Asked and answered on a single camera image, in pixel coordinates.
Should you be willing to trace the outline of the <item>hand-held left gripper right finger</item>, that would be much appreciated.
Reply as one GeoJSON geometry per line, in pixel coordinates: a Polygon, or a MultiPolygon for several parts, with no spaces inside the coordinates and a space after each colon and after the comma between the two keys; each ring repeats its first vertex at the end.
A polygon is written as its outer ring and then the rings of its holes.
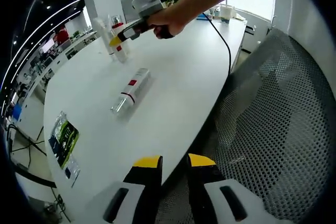
{"type": "Polygon", "coordinates": [[[195,223],[277,223],[263,201],[234,179],[225,179],[206,156],[187,155],[189,203],[195,223]]]}

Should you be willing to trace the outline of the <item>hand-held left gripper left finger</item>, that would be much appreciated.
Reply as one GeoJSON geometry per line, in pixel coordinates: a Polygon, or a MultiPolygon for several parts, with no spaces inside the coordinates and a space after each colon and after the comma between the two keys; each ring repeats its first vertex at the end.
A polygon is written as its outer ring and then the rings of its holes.
{"type": "Polygon", "coordinates": [[[163,157],[136,161],[121,182],[90,202],[91,223],[155,223],[160,201],[163,157]]]}

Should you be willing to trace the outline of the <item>person's right hand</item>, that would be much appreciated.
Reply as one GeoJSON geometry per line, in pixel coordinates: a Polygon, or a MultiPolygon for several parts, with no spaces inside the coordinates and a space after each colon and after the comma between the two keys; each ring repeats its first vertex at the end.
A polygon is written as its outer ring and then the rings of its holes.
{"type": "Polygon", "coordinates": [[[147,23],[158,39],[167,39],[178,35],[196,16],[191,7],[173,5],[151,15],[147,23]]]}

